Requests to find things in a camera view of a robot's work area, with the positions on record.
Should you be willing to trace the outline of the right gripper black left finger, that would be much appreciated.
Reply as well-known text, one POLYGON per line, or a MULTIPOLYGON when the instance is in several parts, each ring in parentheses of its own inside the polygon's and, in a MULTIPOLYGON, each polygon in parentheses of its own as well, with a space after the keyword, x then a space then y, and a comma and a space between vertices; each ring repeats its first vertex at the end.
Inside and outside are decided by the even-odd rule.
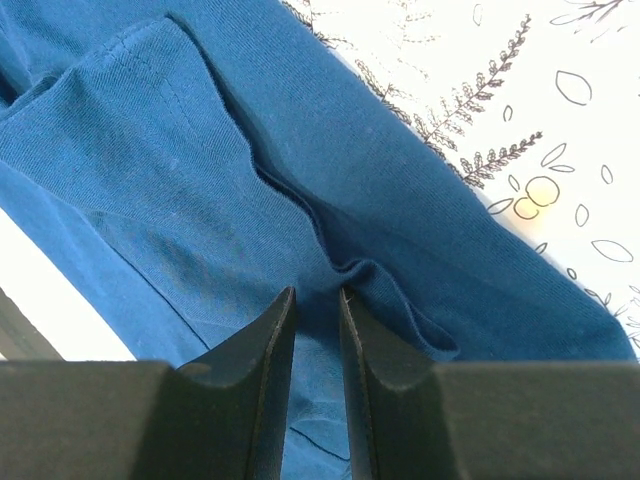
POLYGON ((276 479, 296 295, 174 368, 163 362, 3 361, 5 479, 276 479))

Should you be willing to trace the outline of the blue t shirt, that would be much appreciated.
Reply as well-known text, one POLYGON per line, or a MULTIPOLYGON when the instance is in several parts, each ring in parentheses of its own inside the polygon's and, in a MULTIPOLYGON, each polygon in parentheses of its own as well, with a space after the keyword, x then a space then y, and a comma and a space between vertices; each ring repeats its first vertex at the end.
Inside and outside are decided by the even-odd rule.
POLYGON ((277 1, 5 1, 1 206, 140 358, 297 293, 286 479, 350 479, 339 292, 438 362, 634 362, 277 1))

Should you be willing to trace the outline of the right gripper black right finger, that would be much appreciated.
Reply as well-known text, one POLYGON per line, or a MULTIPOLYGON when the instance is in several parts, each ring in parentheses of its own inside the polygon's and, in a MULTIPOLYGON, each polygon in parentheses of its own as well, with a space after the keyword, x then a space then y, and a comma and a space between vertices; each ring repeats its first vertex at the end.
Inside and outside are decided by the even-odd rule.
POLYGON ((639 368, 437 363, 340 294, 356 479, 635 479, 639 368))

